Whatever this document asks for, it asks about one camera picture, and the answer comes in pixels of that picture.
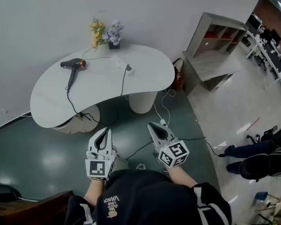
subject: flower vase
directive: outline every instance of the flower vase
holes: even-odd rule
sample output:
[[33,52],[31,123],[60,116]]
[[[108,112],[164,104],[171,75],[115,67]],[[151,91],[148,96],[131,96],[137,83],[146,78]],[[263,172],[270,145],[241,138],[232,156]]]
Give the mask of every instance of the flower vase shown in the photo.
[[109,49],[119,49],[120,48],[120,43],[118,45],[114,45],[113,43],[109,42],[108,43]]

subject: hair dryer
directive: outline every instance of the hair dryer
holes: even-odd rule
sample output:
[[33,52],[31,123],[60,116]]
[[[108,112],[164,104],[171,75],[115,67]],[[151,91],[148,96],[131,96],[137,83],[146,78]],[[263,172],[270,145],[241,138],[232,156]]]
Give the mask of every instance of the hair dryer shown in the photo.
[[71,75],[70,75],[70,79],[69,82],[67,84],[67,93],[69,93],[71,86],[74,83],[75,77],[76,77],[76,73],[80,68],[84,68],[86,65],[85,60],[80,59],[80,58],[74,58],[72,60],[69,61],[65,61],[65,62],[61,62],[60,66],[62,68],[70,68],[72,70]]

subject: brick wall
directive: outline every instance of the brick wall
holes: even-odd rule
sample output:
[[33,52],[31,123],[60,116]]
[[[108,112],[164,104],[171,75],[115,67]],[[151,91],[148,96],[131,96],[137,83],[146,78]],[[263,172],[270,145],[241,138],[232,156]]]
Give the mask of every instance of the brick wall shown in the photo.
[[269,0],[259,0],[253,13],[262,20],[262,25],[275,29],[281,37],[281,12]]

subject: white cable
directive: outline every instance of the white cable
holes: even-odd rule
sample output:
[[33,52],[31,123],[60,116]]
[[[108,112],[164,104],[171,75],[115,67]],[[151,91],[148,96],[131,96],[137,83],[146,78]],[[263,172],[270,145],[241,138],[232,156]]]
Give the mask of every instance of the white cable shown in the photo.
[[160,120],[162,120],[162,117],[159,115],[158,111],[156,110],[156,107],[155,107],[154,103],[153,103],[153,105],[154,105],[154,108],[155,108],[155,111],[156,111],[157,115],[160,117]]
[[[165,91],[166,91],[166,95],[164,95],[163,97],[162,97],[162,99],[161,99],[161,105],[168,111],[168,113],[169,113],[169,120],[168,120],[168,124],[167,124],[167,126],[169,126],[169,123],[170,123],[170,112],[169,112],[169,110],[163,105],[163,99],[167,96],[167,95],[169,95],[170,97],[174,97],[175,95],[176,95],[176,92],[173,90],[173,89],[170,89],[170,90],[166,90],[165,89]],[[170,93],[169,93],[169,91],[173,91],[174,92],[174,95],[171,95]]]
[[90,51],[90,48],[87,49],[87,50],[85,50],[85,51],[82,53],[82,59],[83,59],[83,60],[93,60],[93,59],[99,59],[99,58],[111,58],[111,56],[104,56],[104,57],[99,57],[99,58],[84,59],[84,55],[85,55],[86,53],[88,53],[88,51]]
[[25,116],[25,115],[12,115],[13,117],[26,117],[26,118],[31,118],[32,116]]

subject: person's leg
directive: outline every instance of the person's leg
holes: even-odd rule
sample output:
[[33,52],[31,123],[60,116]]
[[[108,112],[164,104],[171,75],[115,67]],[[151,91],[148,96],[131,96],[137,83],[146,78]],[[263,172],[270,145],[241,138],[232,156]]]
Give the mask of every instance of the person's leg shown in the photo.
[[129,169],[128,161],[126,161],[125,159],[123,159],[121,157],[116,157],[116,160],[114,161],[112,173],[117,170],[124,170],[124,169]]
[[242,162],[231,163],[227,165],[226,169],[229,173],[239,174],[239,167]]
[[262,141],[241,147],[229,146],[225,150],[225,155],[233,158],[249,158],[262,153],[270,154],[270,142],[271,141]]

